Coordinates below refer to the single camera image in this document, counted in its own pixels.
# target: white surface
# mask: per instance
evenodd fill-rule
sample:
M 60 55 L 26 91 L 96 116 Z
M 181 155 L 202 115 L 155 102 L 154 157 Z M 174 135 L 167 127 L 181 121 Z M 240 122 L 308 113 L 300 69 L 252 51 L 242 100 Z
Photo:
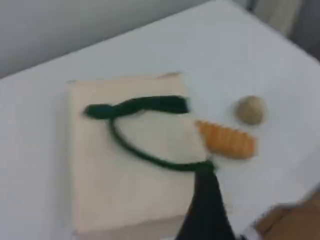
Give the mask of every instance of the white surface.
M 319 65 L 218 0 L 0 81 L 0 239 L 70 239 L 67 81 L 176 71 L 199 118 L 236 126 L 247 94 L 269 106 L 261 157 L 218 174 L 236 232 L 319 182 Z

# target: craft materials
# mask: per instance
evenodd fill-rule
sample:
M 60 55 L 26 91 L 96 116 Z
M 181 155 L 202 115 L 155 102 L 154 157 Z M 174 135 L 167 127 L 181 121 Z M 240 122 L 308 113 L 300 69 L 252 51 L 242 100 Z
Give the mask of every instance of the craft materials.
M 233 159 L 248 159 L 256 152 L 256 139 L 245 132 L 206 121 L 197 121 L 196 124 L 212 153 Z
M 145 110 L 169 114 L 185 114 L 189 112 L 187 101 L 182 96 L 147 96 L 132 98 L 113 106 L 110 104 L 91 104 L 85 108 L 84 113 L 93 119 L 109 120 L 108 126 L 113 139 L 124 150 L 140 159 L 159 167 L 179 172 L 196 172 L 201 169 L 214 170 L 213 163 L 210 160 L 194 163 L 174 163 L 152 156 L 129 143 L 116 127 L 116 119 Z
M 258 96 L 247 96 L 238 102 L 235 109 L 236 117 L 248 125 L 259 125 L 266 116 L 265 102 Z

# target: brown object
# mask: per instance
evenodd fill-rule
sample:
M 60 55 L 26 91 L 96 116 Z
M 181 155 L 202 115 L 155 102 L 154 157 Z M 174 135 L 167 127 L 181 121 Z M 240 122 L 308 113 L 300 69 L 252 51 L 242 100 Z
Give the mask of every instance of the brown object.
M 255 229 L 263 240 L 319 240 L 320 193 L 301 205 L 274 208 Z
M 258 96 L 242 98 L 236 107 L 235 115 L 245 124 L 259 125 L 266 115 L 265 102 Z
M 205 121 L 196 124 L 209 151 L 233 159 L 248 159 L 255 154 L 256 139 L 249 134 Z

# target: clay ball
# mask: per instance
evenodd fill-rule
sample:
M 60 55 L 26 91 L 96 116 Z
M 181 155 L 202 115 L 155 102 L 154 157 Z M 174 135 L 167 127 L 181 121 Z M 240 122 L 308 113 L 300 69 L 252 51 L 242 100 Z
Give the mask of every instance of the clay ball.
M 239 100 L 235 115 L 237 118 L 249 125 L 259 125 L 266 117 L 265 101 L 258 96 L 246 96 Z

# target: green loop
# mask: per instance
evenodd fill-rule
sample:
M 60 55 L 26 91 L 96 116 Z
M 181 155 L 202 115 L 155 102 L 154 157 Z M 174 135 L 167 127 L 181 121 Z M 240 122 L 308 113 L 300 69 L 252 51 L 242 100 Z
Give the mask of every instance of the green loop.
M 108 126 L 114 140 L 123 149 L 140 159 L 146 160 L 159 167 L 178 172 L 214 171 L 215 166 L 209 159 L 202 162 L 175 163 L 150 155 L 129 143 L 116 127 L 116 119 L 142 110 L 153 110 L 172 114 L 189 112 L 186 99 L 181 96 L 150 96 L 133 98 L 115 106 L 109 104 L 92 104 L 85 108 L 84 114 L 94 119 L 109 119 Z

